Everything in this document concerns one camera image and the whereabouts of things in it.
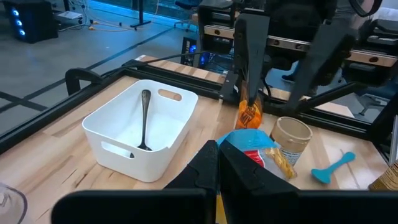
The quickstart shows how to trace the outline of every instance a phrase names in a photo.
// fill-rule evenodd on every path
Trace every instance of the black clamp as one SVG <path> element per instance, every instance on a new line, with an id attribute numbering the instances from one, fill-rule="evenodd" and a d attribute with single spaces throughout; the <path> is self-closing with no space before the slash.
<path id="1" fill-rule="evenodd" d="M 103 78 L 97 73 L 85 68 L 69 69 L 65 73 L 65 83 L 67 84 L 69 96 L 81 90 L 80 80 L 90 81 L 91 84 L 101 84 Z"/>

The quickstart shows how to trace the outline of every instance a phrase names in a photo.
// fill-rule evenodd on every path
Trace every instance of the blue chip bag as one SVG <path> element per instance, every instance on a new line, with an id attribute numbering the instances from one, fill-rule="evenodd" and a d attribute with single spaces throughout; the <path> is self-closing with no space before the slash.
<path id="1" fill-rule="evenodd" d="M 238 129 L 231 131 L 217 140 L 230 142 L 252 160 L 263 166 L 281 179 L 294 178 L 296 173 L 288 160 L 279 150 L 280 145 L 274 142 L 264 131 L 258 129 Z"/>

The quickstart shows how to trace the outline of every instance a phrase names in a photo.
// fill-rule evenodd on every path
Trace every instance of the metal spoon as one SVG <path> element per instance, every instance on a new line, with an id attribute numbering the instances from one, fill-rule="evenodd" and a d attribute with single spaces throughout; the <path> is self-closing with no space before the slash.
<path id="1" fill-rule="evenodd" d="M 142 139 L 141 139 L 141 144 L 138 146 L 138 148 L 147 150 L 147 151 L 151 151 L 151 149 L 145 145 L 147 115 L 148 115 L 148 107 L 149 107 L 149 101 L 150 101 L 150 91 L 143 90 L 141 93 L 141 98 L 142 98 Z M 134 158 L 134 155 L 132 153 L 130 154 L 130 158 Z"/>

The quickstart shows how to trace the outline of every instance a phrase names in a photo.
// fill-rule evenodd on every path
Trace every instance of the wooden table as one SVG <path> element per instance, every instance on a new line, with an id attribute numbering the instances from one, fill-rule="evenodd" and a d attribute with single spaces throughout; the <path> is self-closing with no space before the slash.
<path id="1" fill-rule="evenodd" d="M 153 65 L 169 70 L 223 82 L 223 76 L 193 67 L 160 61 Z M 218 139 L 234 128 L 238 109 L 222 101 L 200 96 L 193 114 L 192 128 L 177 151 L 164 176 L 144 183 L 114 172 L 96 163 L 81 122 L 137 80 L 123 77 L 87 100 L 73 111 L 22 141 L 0 156 L 0 182 L 24 192 L 29 202 L 29 215 L 37 223 L 49 223 L 51 209 L 69 192 L 83 189 L 161 189 L 184 168 L 194 153 L 209 139 Z M 289 93 L 273 89 L 274 96 L 287 98 Z M 326 103 L 320 109 L 353 116 L 345 106 Z M 270 133 L 275 116 L 264 114 L 261 129 Z M 311 127 L 313 139 L 298 160 L 298 177 L 291 183 L 300 189 L 366 189 L 386 169 L 371 142 L 324 129 Z M 340 167 L 330 185 L 314 181 L 312 168 L 324 168 L 337 161 L 344 152 L 353 151 L 356 160 Z"/>

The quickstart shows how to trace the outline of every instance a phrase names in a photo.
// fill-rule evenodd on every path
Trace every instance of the gray floor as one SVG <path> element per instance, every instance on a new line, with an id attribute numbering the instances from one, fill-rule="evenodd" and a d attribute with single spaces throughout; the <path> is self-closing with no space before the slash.
<path id="1" fill-rule="evenodd" d="M 107 21 L 123 22 L 124 24 L 137 22 L 136 19 L 131 18 L 137 16 L 136 12 L 120 9 L 118 12 L 124 16 L 118 16 L 104 12 L 104 10 L 109 9 L 114 12 L 115 8 L 112 6 L 95 4 L 93 8 L 100 10 L 91 10 L 92 14 Z M 124 54 L 95 67 L 93 71 L 106 72 L 142 54 L 154 57 L 179 54 L 183 37 L 192 35 L 192 33 L 188 34 L 183 29 L 178 28 L 171 29 L 175 22 L 172 19 L 149 18 L 154 19 L 154 22 L 143 26 L 138 31 L 67 30 L 59 33 L 60 36 L 57 39 L 26 44 L 11 37 L 7 21 L 2 19 L 0 15 L 0 58 L 2 58 L 0 60 L 0 92 L 24 99 L 37 90 L 61 80 L 69 68 L 89 67 L 168 29 L 170 31 L 166 34 L 126 51 Z M 106 26 L 96 27 L 99 29 L 115 29 Z M 284 83 L 280 79 L 284 73 L 288 72 L 271 72 L 267 77 L 269 84 L 288 90 L 290 84 Z M 327 89 L 328 87 L 320 88 L 319 92 Z M 61 84 L 34 98 L 28 98 L 28 100 L 51 107 L 66 97 L 66 86 Z M 362 106 L 354 96 L 346 96 L 336 102 L 349 106 L 353 113 L 362 110 Z M 0 107 L 9 103 L 11 102 L 0 98 Z M 0 113 L 0 135 L 39 113 L 40 111 L 25 106 L 14 106 Z M 376 110 L 369 110 L 364 119 L 373 120 L 377 114 Z"/>

